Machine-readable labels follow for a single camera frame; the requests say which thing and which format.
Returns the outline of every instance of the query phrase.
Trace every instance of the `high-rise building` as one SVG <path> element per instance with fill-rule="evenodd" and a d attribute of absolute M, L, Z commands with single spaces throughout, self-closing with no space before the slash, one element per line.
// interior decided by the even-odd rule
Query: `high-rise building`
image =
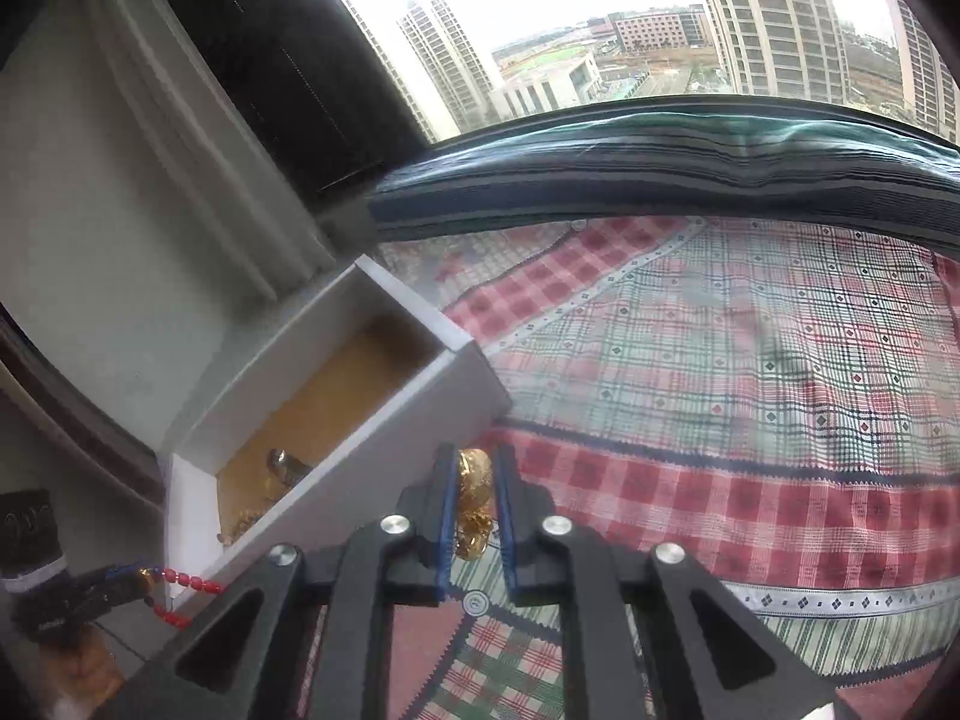
<path fill-rule="evenodd" d="M 906 2 L 887 0 L 887 5 L 904 78 L 904 105 L 917 127 L 956 143 L 956 101 L 960 95 L 956 81 Z"/>
<path fill-rule="evenodd" d="M 500 121 L 490 97 L 503 82 L 500 71 L 469 41 L 446 0 L 410 2 L 400 29 L 462 132 Z"/>
<path fill-rule="evenodd" d="M 344 3 L 394 81 L 400 96 L 410 107 L 427 140 L 435 143 L 459 135 L 460 129 L 434 88 L 433 80 L 407 45 L 397 23 L 371 4 L 365 4 L 364 13 L 361 14 L 354 2 L 346 0 Z"/>
<path fill-rule="evenodd" d="M 424 116 L 424 111 L 421 111 L 419 105 L 416 104 L 416 100 L 414 100 L 413 95 L 410 94 L 410 90 L 407 89 L 407 85 L 400 77 L 400 73 L 397 72 L 397 68 L 394 67 L 394 63 L 390 61 L 390 57 L 387 56 L 387 52 L 383 50 L 380 42 L 376 39 L 376 37 L 373 36 L 371 28 L 368 27 L 367 23 L 363 20 L 363 16 L 360 15 L 350 0 L 347 0 L 347 9 L 349 9 L 350 15 L 352 15 L 353 19 L 357 22 L 357 26 L 360 28 L 360 31 L 364 33 L 364 36 L 367 38 L 368 42 L 370 42 L 370 45 L 373 46 L 373 50 L 383 63 L 383 66 L 386 68 L 387 73 L 392 81 L 394 81 L 394 84 L 397 86 L 397 90 L 400 91 L 400 96 L 403 98 L 403 101 L 407 103 L 407 105 L 410 107 L 410 110 L 413 112 L 416 123 L 419 124 L 421 129 L 424 131 L 426 139 L 430 143 L 435 143 L 437 141 L 437 133 L 433 131 L 433 127 L 430 126 L 430 122 Z"/>
<path fill-rule="evenodd" d="M 621 49 L 626 52 L 710 46 L 709 32 L 704 32 L 701 20 L 703 9 L 702 5 L 651 8 L 640 12 L 611 13 L 607 20 L 613 25 Z"/>
<path fill-rule="evenodd" d="M 832 0 L 704 1 L 736 93 L 847 102 L 847 57 Z"/>

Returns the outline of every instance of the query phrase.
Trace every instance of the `green field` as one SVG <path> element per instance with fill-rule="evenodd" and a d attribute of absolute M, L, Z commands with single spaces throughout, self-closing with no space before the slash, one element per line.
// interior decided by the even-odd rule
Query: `green field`
<path fill-rule="evenodd" d="M 520 62 L 520 64 L 510 67 L 511 74 L 526 73 L 528 70 L 534 70 L 544 65 L 555 65 L 558 62 L 565 62 L 568 59 L 582 56 L 587 50 L 582 46 L 571 46 L 566 49 L 555 49 L 552 52 L 539 53 L 536 56 L 530 56 Z"/>

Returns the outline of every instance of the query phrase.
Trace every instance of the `plaid bedsheet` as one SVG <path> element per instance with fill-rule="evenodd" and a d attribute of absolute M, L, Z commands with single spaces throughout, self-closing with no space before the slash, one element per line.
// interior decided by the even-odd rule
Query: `plaid bedsheet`
<path fill-rule="evenodd" d="M 956 264 L 748 218 L 382 254 L 487 351 L 514 408 L 484 441 L 563 512 L 682 543 L 865 717 L 901 716 L 960 625 Z M 446 627 L 395 655 L 392 718 L 562 714 L 556 610 L 513 608 L 498 562 L 456 562 Z M 395 637 L 424 636 L 399 610 Z"/>

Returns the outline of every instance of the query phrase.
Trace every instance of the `red bead bracelet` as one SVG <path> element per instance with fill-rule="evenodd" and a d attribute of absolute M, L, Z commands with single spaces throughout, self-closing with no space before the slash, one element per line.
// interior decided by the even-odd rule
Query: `red bead bracelet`
<path fill-rule="evenodd" d="M 198 590 L 200 592 L 208 592 L 211 595 L 220 595 L 224 591 L 224 586 L 219 583 L 219 581 L 213 581 L 210 579 L 200 579 L 200 577 L 191 577 L 189 574 L 178 573 L 174 571 L 173 568 L 151 568 L 144 569 L 149 570 L 150 575 L 154 578 L 155 581 L 164 579 L 168 584 L 181 584 L 184 587 L 192 587 L 192 589 Z M 155 603 L 152 596 L 147 596 L 143 599 L 148 607 L 154 609 L 155 615 L 159 617 L 164 622 L 170 623 L 181 630 L 184 630 L 189 624 L 189 617 L 184 617 L 181 614 L 173 613 L 172 611 L 167 611 L 162 605 Z"/>

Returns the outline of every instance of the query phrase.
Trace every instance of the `road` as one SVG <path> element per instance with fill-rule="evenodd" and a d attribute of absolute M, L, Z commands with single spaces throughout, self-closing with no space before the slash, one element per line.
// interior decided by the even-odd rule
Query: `road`
<path fill-rule="evenodd" d="M 664 95 L 683 95 L 690 81 L 690 66 L 667 73 L 654 74 L 646 79 L 634 95 L 636 98 L 663 97 Z"/>

